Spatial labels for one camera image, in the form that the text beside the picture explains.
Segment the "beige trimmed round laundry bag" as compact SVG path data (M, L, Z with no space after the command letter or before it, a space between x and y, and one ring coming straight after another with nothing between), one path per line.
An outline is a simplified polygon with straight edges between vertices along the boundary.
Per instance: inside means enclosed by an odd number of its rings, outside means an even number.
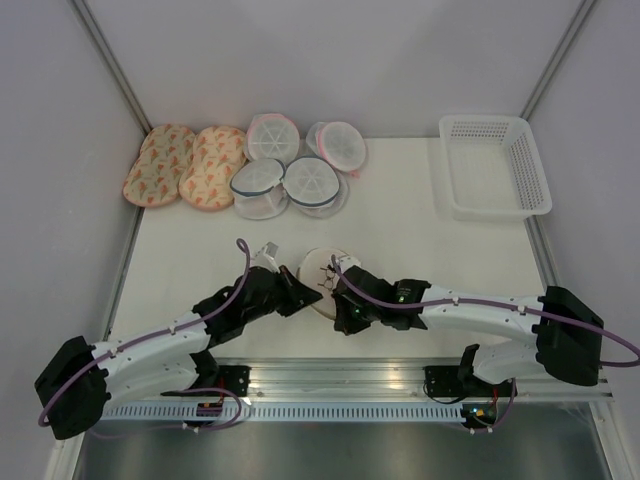
M348 253L333 247L321 247L310 250L301 261L296 278L304 285L320 292L323 299L312 308L329 320L336 319L336 306L332 297L340 278L331 265L333 255Z

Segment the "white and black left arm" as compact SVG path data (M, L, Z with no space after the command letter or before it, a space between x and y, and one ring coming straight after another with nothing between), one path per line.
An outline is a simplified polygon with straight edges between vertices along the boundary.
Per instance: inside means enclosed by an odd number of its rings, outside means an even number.
M35 381L43 407L38 424L67 440L130 401L209 395L218 384L212 348L239 337L257 319L272 313L289 317L322 298L284 266L253 266L166 327L95 344L73 337Z

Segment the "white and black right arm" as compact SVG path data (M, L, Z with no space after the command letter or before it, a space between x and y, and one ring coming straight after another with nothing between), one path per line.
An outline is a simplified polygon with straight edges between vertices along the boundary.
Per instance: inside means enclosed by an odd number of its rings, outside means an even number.
M598 382L604 323L563 287L551 286L542 296L481 297L424 280L389 283L356 265L335 272L334 328L346 335L379 322L397 331L452 329L502 338L465 348L456 381L469 395L538 373L582 387Z

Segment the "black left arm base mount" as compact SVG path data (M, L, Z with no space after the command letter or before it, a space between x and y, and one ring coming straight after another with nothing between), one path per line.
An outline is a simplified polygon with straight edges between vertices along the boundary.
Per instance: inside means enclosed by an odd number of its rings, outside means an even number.
M183 391L161 393L163 397L227 396L231 392L237 397L246 397L250 384L251 368L246 365L222 365L214 380L200 381Z

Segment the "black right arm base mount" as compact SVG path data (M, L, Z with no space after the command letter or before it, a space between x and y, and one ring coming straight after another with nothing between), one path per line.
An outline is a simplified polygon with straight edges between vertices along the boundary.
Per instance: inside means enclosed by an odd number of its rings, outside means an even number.
M423 392L437 403L455 404L467 399L476 391L473 384L464 383L458 378L456 366L425 366L423 372Z

